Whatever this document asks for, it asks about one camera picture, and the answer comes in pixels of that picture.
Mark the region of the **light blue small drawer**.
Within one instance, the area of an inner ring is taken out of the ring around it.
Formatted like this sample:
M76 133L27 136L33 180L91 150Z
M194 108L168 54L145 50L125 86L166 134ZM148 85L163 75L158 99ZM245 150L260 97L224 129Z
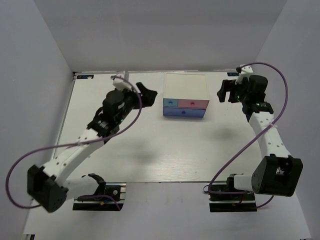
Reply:
M164 108L177 108L179 100L171 98L163 98L163 107Z

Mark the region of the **blue wide drawer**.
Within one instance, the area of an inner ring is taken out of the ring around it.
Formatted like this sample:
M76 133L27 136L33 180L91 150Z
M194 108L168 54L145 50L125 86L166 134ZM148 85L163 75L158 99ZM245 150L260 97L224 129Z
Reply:
M203 118L206 109L164 107L163 115L167 117Z

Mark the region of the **white drawer organizer box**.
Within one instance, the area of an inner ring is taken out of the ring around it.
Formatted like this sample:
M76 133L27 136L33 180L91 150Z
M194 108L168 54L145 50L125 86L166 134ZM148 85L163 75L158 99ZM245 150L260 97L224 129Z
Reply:
M193 73L166 73L163 97L181 100L209 100L207 76Z

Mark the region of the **pink small drawer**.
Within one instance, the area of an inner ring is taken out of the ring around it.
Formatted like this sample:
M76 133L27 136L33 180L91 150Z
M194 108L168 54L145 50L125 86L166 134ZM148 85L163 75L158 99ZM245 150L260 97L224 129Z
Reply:
M203 99L179 99L177 107L184 109L206 109L209 102L209 100Z

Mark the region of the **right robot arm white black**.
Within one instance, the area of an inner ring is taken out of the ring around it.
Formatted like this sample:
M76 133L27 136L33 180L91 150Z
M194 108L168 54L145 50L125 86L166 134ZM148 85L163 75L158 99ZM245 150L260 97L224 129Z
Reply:
M260 75L236 80L223 80L217 92L221 103L241 103L249 125L258 138L262 160L249 175L234 173L227 179L226 195L236 200L244 192L290 197L295 192L303 170L302 160L286 149L274 121L274 110L265 101L267 78Z

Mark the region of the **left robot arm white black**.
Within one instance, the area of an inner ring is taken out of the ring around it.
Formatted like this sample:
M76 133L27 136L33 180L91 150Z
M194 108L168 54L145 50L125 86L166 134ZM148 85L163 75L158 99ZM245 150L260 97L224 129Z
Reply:
M133 85L114 82L114 90L106 94L78 142L67 147L55 159L41 167L31 166L27 171L27 192L48 213L58 210L65 201L114 202L116 197L106 194L106 181L95 173L78 179L69 179L71 173L93 152L103 147L120 130L120 124L132 110L151 107L158 95L141 82Z

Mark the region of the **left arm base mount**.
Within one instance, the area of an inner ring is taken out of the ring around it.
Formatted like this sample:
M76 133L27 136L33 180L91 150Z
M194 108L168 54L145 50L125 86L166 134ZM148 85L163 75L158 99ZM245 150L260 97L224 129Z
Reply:
M107 183L93 197L79 197L73 201L73 211L119 212L126 198L126 183Z

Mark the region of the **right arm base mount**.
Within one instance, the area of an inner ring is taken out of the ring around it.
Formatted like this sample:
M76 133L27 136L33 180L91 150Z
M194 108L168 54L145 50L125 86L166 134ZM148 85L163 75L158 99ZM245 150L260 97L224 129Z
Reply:
M255 195L249 194L213 194L208 191L208 184L203 192L209 195L209 210L211 213L244 213L256 212Z

